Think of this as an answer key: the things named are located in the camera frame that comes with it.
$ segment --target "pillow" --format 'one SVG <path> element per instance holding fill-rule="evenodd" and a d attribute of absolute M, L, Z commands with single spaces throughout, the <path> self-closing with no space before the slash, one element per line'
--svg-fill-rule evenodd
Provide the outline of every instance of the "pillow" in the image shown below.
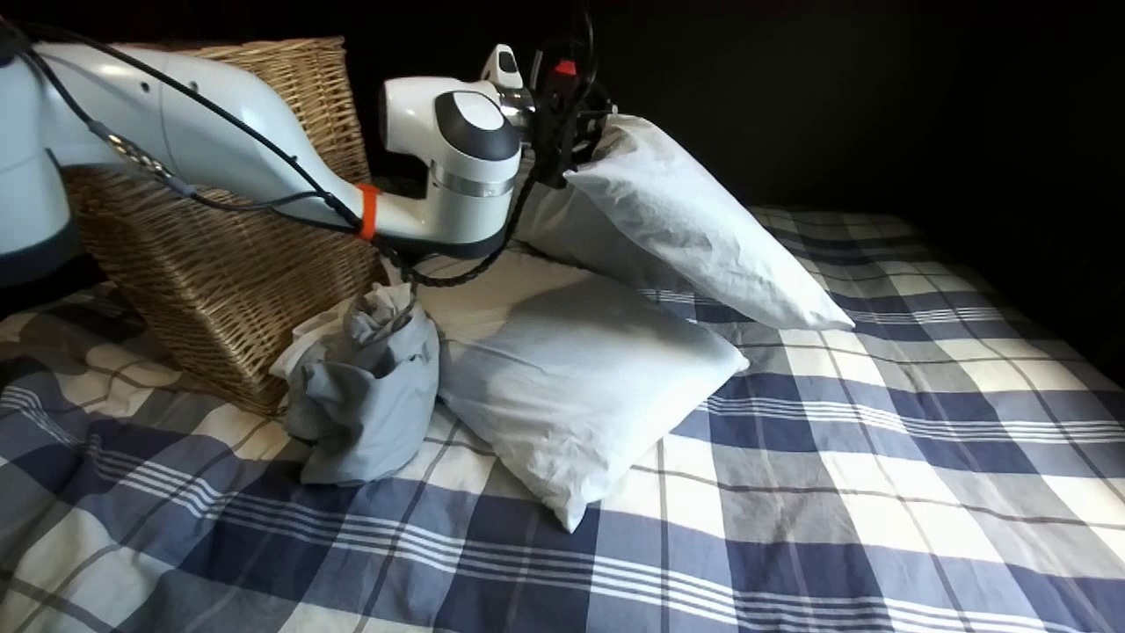
<path fill-rule="evenodd" d="M 768 325 L 852 325 L 822 286 L 660 126 L 608 117 L 593 157 L 567 181 L 574 191 L 529 199 L 520 243 L 530 250 L 627 286 L 682 276 Z"/>
<path fill-rule="evenodd" d="M 417 302 L 442 338 L 438 402 L 567 532 L 744 370 L 715 330 L 520 250 L 469 286 L 422 287 Z"/>

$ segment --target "wicker basket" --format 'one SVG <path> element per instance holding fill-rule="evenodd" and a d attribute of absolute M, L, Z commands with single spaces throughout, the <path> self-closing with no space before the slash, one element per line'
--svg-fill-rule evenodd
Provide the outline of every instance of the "wicker basket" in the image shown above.
<path fill-rule="evenodd" d="M 263 76 L 346 180 L 366 180 L 340 38 L 203 47 L 201 57 Z M 68 172 L 78 228 L 151 338 L 201 388 L 269 412 L 269 375 L 290 330 L 358 295 L 378 270 L 369 243 L 270 214 L 198 207 L 135 167 Z"/>

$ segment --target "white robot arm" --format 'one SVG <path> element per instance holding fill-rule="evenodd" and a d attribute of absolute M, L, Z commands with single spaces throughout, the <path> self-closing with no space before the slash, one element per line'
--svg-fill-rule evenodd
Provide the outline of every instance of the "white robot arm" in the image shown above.
<path fill-rule="evenodd" d="M 430 165 L 427 197 L 346 181 L 321 163 L 292 109 L 247 71 L 182 52 L 122 48 L 212 97 L 290 157 L 115 57 L 88 47 L 34 47 L 34 52 L 70 95 L 61 95 L 47 71 L 21 57 L 0 61 L 0 286 L 21 276 L 19 259 L 44 245 L 55 250 L 68 231 L 61 165 L 129 157 L 165 180 L 223 186 L 250 199 L 305 194 L 313 180 L 339 205 L 300 197 L 276 211 L 434 250 L 482 245 L 508 226 L 529 117 L 504 109 L 520 89 L 508 47 L 489 57 L 489 80 L 401 76 L 385 84 L 386 151 Z"/>

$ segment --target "mattress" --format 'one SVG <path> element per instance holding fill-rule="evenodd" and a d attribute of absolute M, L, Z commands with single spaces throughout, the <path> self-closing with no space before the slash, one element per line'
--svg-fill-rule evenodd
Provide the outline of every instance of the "mattress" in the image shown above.
<path fill-rule="evenodd" d="M 108 286 L 8 315 L 0 629 L 1122 629 L 1122 390 L 903 219 L 757 219 L 858 325 L 658 291 L 749 370 L 574 535 L 442 406 L 300 485 Z"/>

